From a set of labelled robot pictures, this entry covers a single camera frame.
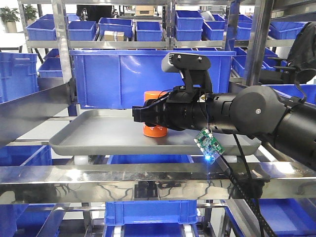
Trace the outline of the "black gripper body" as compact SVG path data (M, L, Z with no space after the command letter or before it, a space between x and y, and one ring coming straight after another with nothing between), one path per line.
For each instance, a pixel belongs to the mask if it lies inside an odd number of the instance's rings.
M203 91L194 89L187 98L183 98L185 95L184 90L174 90L158 99L148 99L143 106L132 108L133 119L147 126L160 125L176 131L201 130L208 122L206 105L199 101Z

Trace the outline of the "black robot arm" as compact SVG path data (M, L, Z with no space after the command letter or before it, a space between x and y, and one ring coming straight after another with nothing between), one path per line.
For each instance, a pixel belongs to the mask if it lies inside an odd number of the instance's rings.
M316 167L316 108L297 97L284 98L267 86L250 86L238 93L207 93L199 101L183 90L134 106L135 122L172 130L240 134L269 143L297 162Z

